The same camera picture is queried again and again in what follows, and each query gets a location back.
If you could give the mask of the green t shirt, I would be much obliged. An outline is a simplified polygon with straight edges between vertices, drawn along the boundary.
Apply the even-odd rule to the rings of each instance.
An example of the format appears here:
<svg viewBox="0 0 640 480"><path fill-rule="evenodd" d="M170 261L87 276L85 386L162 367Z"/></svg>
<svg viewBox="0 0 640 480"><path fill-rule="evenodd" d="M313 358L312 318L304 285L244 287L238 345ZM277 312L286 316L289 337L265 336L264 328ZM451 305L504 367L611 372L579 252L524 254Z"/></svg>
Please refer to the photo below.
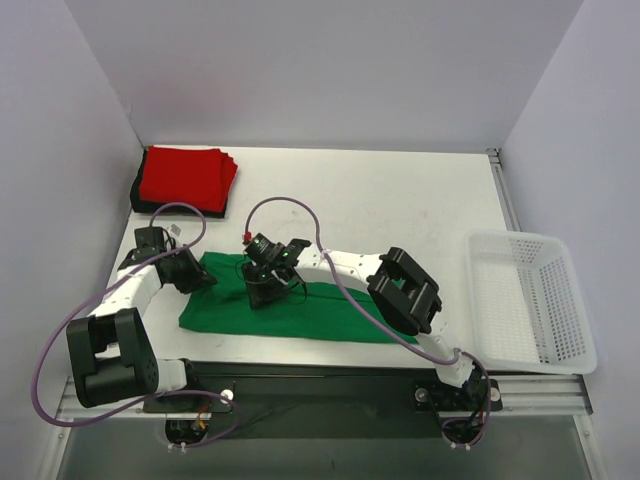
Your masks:
<svg viewBox="0 0 640 480"><path fill-rule="evenodd" d="M389 344L393 340L366 320L338 287L313 283L263 308L250 308L240 277L240 254L206 252L201 266L218 284L189 297L179 326L197 333L301 338L323 341Z"/></svg>

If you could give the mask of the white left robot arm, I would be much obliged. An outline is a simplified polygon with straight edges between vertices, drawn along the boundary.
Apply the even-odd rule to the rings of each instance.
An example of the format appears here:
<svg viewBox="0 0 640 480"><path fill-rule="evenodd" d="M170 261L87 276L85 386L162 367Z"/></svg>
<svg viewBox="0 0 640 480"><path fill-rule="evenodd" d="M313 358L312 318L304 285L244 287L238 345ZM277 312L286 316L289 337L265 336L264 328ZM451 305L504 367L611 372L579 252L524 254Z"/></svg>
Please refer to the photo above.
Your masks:
<svg viewBox="0 0 640 480"><path fill-rule="evenodd" d="M182 412L195 409L201 385L189 378L184 359L158 359L142 317L165 285L188 295L217 284L190 250L172 253L176 245L156 226L134 231L136 246L117 269L121 283L88 316L66 327L76 395L91 408L166 392Z"/></svg>

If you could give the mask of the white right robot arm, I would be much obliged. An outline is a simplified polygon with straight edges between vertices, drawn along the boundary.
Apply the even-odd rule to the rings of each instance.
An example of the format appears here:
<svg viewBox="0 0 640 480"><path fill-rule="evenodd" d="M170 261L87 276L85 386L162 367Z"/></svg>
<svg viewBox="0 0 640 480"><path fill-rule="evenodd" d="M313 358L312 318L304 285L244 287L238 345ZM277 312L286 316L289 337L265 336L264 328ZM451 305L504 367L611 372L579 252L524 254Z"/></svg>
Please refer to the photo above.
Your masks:
<svg viewBox="0 0 640 480"><path fill-rule="evenodd" d="M251 308L277 302L297 285L331 284L343 293L365 293L382 317L376 326L391 332L394 341L405 335L418 342L416 352L435 365L448 404L465 408L478 397L473 361L461 353L447 323L436 318L442 311L437 282L404 250L355 254L303 239L284 245L262 234L246 234L243 244L247 262L241 272Z"/></svg>

